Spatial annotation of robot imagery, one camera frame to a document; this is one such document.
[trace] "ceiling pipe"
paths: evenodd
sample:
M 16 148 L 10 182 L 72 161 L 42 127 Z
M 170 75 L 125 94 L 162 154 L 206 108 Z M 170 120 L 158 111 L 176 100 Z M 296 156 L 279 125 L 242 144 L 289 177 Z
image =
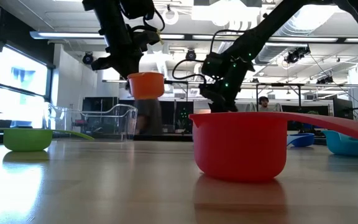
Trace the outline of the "ceiling pipe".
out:
M 326 91 L 326 90 L 331 90 L 331 89 L 333 89 L 333 88 L 335 88 L 335 87 L 326 87 L 326 88 L 322 88 L 322 89 L 318 89 L 318 87 L 316 88 L 316 90 L 310 90 L 309 92 L 306 92 L 306 93 L 303 93 L 303 94 L 314 94 L 314 93 L 318 93 L 319 91 Z
M 164 78 L 173 79 L 173 77 L 168 73 L 168 68 L 167 64 L 165 63 L 165 60 L 157 60 L 155 64 L 157 65 L 158 72 L 163 74 Z
M 266 90 L 268 87 L 269 87 L 269 86 L 263 87 L 263 88 L 258 92 L 258 95 L 259 95 L 262 91 Z
M 37 16 L 38 19 L 40 19 L 42 22 L 44 22 L 47 26 L 49 26 L 49 28 L 51 28 L 52 30 L 55 30 L 55 28 L 50 25 L 47 21 L 45 21 L 42 17 L 40 17 L 37 13 L 35 13 L 29 6 L 27 6 L 26 4 L 24 4 L 21 0 L 17 0 L 20 4 L 22 4 L 27 10 L 29 10 L 32 14 L 34 14 L 35 16 Z
M 294 93 L 296 93 L 299 96 L 299 93 L 292 86 L 289 86 L 289 87 Z
M 274 36 L 307 36 L 323 25 L 335 13 L 332 8 L 325 6 L 303 6 L 291 19 L 289 19 Z M 257 63 L 271 63 L 278 55 L 286 51 L 286 47 L 265 46 L 258 54 Z
M 331 94 L 331 95 L 327 95 L 327 96 L 321 96 L 321 97 L 319 97 L 318 99 L 325 99 L 325 98 L 328 98 L 328 97 L 331 97 L 331 96 L 336 96 L 336 95 L 343 94 L 343 93 L 347 93 L 347 92 L 346 92 L 346 91 L 342 91 L 342 92 L 335 93 L 335 94 Z
M 356 64 L 358 63 L 358 57 L 354 57 L 346 62 L 339 62 L 339 65 L 336 65 L 334 67 L 331 67 L 331 68 L 328 68 L 328 69 L 325 69 L 324 72 L 321 71 L 320 73 L 316 74 L 316 75 L 312 75 L 308 78 L 305 78 L 304 80 L 302 80 L 301 82 L 305 81 L 305 80 L 315 80 L 315 79 L 318 79 L 322 76 L 325 76 L 326 72 L 330 72 L 332 71 L 333 74 L 335 74 L 336 72 L 340 72 L 340 71 L 343 71 L 345 69 L 349 69 L 351 67 L 354 67 L 356 66 Z

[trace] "wooden table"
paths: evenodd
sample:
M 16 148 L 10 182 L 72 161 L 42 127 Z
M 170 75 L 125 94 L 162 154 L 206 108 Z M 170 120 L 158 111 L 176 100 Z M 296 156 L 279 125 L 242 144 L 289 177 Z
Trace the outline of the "wooden table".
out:
M 202 175 L 191 142 L 0 146 L 0 223 L 358 224 L 358 158 L 289 148 L 276 181 Z

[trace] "blue bowl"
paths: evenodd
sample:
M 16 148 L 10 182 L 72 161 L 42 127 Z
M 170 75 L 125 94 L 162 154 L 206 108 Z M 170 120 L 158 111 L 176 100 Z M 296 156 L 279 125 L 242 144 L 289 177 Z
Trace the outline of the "blue bowl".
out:
M 323 131 L 328 149 L 336 155 L 358 156 L 358 139 L 336 131 Z
M 308 147 L 314 144 L 313 133 L 290 134 L 287 136 L 287 146 L 292 144 L 295 147 Z

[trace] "clear plastic bin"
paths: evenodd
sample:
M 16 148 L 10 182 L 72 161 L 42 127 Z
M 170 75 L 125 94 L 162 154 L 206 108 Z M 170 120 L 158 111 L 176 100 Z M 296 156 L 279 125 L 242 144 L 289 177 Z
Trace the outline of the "clear plastic bin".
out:
M 46 129 L 76 131 L 108 141 L 133 140 L 136 119 L 137 109 L 130 105 L 116 105 L 108 111 L 95 112 L 62 108 L 46 103 L 44 109 Z

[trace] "ceiling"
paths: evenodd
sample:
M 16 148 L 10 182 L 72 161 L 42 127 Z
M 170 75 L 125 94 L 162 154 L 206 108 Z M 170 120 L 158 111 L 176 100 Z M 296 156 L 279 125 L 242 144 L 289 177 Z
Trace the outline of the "ceiling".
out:
M 219 29 L 228 28 L 226 26 L 216 26 L 212 21 L 195 21 L 191 19 L 191 7 L 193 0 L 181 1 L 181 10 L 179 20 L 174 25 L 167 25 L 164 33 L 175 34 L 213 34 Z M 55 31 L 55 32 L 97 32 L 99 24 L 93 12 L 85 12 L 80 2 L 54 1 L 54 0 L 1 0 L 1 6 L 15 15 L 35 30 Z M 157 9 L 161 12 L 165 5 L 158 4 Z M 268 12 L 270 7 L 263 6 L 260 13 Z M 255 21 L 260 18 L 260 14 L 255 17 Z M 141 24 L 141 19 L 127 21 L 131 26 Z M 160 26 L 158 19 L 150 24 L 155 27 Z M 346 36 L 358 37 L 358 25 L 356 21 L 346 12 L 336 11 L 323 25 L 313 31 L 311 35 L 318 36 Z M 169 50 L 171 54 L 167 60 L 167 68 L 171 70 L 178 61 L 185 58 L 186 49 L 195 49 L 197 59 L 203 60 L 209 52 L 208 41 L 184 41 L 184 40 L 166 40 L 165 44 L 172 47 L 183 47 L 184 50 Z M 213 50 L 217 51 L 221 42 L 214 43 Z M 96 57 L 102 57 L 106 53 L 102 40 L 70 40 L 70 44 L 65 44 L 65 49 L 74 56 L 81 58 L 86 51 L 93 51 Z M 310 44 L 311 54 L 314 59 L 320 63 L 323 70 L 333 69 L 334 80 L 336 82 L 346 82 L 347 69 L 358 62 L 358 45 L 348 44 Z M 195 63 L 184 63 L 179 66 L 179 70 L 193 71 Z M 246 79 L 257 76 L 260 82 L 283 82 L 290 77 L 291 82 L 307 82 L 310 77 L 321 73 L 321 68 L 316 65 L 311 57 L 302 59 L 298 64 L 288 68 L 283 62 L 283 55 L 279 55 L 271 65 L 266 66 L 262 74 L 248 74 Z M 156 63 L 145 58 L 141 61 L 140 70 L 156 70 Z

